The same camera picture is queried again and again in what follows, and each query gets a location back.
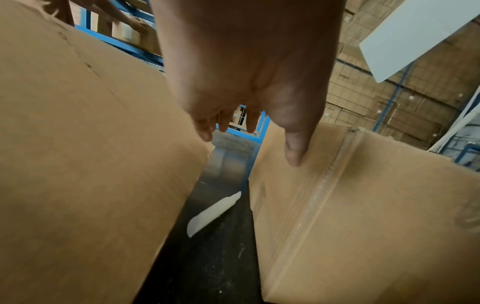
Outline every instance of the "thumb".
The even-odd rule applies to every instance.
[[[309,149],[315,127],[301,131],[285,129],[285,157],[290,166],[298,167],[302,157]]]

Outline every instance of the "person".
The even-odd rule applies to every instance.
[[[21,3],[29,4],[29,0],[18,0]],[[35,0],[36,4],[39,4],[43,11],[48,15],[54,16],[57,19],[75,26],[72,11],[70,9],[69,0]],[[111,21],[118,23],[123,22],[129,25],[133,30],[139,32],[141,35],[147,35],[149,33],[146,23],[142,21],[130,18],[122,13],[112,2],[109,0],[71,0],[76,5],[83,7],[91,12],[97,13]]]
[[[197,133],[212,140],[246,105],[285,129],[299,166],[323,115],[336,57],[340,0],[150,0],[170,89]]]

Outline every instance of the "wall of boxes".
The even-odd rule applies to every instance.
[[[356,1],[355,11],[346,10],[322,121],[372,130],[383,114],[379,133],[427,149],[448,130],[480,83],[480,23],[473,20],[421,56],[404,83],[399,84],[404,71],[376,83],[359,44],[403,1]],[[346,7],[352,7],[349,1]]]

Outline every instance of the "black surface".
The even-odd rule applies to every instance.
[[[216,144],[134,303],[263,303],[246,182],[258,146],[238,146],[232,153],[222,144],[238,142]],[[240,190],[231,209],[187,236],[192,217]]]

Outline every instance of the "hand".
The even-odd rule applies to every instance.
[[[130,22],[128,24],[134,31],[140,33],[140,35],[148,35],[149,34],[149,26],[148,24],[140,21],[136,18],[130,18]]]
[[[341,1],[150,2],[173,95],[206,141],[246,105],[253,132],[262,109],[285,129],[298,166],[322,117],[337,51]]]

